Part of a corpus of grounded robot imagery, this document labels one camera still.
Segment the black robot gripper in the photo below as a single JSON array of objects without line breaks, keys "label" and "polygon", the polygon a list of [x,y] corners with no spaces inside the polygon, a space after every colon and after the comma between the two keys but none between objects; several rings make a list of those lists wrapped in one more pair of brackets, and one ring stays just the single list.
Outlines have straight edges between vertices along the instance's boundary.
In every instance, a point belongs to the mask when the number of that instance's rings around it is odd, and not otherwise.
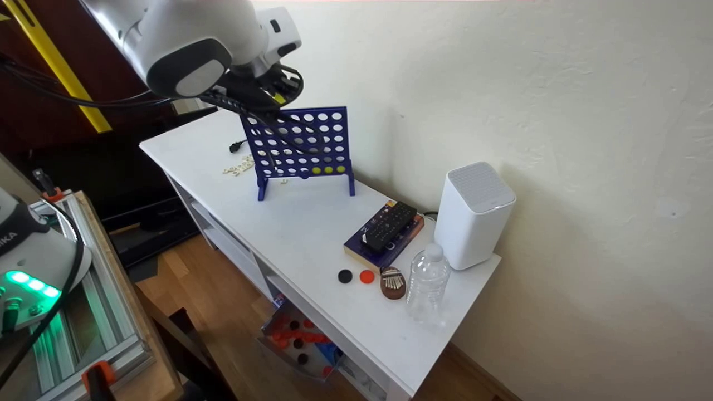
[{"label": "black robot gripper", "polygon": [[251,112],[275,112],[303,94],[303,76],[286,65],[271,65],[255,76],[251,68],[233,67],[226,73],[226,96]]}]

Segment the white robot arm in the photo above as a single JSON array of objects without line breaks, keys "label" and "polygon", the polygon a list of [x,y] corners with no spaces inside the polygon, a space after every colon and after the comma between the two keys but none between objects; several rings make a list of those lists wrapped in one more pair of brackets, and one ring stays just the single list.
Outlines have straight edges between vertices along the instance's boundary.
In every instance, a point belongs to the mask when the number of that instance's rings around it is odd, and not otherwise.
[{"label": "white robot arm", "polygon": [[273,114],[304,86],[283,63],[300,47],[283,7],[253,8],[251,0],[77,1],[154,94]]}]

